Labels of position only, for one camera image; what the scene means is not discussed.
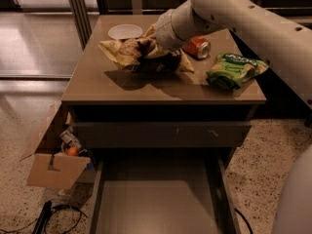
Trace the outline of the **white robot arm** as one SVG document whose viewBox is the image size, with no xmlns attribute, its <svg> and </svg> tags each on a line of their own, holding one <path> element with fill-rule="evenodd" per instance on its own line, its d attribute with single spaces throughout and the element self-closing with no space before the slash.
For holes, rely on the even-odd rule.
<svg viewBox="0 0 312 234">
<path fill-rule="evenodd" d="M 155 23 L 154 37 L 177 50 L 220 28 L 234 32 L 304 101 L 312 99 L 312 30 L 251 0 L 188 0 Z M 272 234 L 312 234 L 312 146 L 294 162 L 283 187 Z"/>
</svg>

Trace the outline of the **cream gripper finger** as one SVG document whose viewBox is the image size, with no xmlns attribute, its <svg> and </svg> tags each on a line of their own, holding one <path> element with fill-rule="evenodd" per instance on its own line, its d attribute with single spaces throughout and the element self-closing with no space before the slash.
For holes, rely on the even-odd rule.
<svg viewBox="0 0 312 234">
<path fill-rule="evenodd" d="M 151 25 L 148 27 L 148 29 L 146 30 L 146 32 L 144 33 L 144 36 L 145 36 L 145 37 L 154 38 L 154 37 L 155 37 L 155 32 L 156 32 L 155 24 L 151 24 Z"/>
</svg>

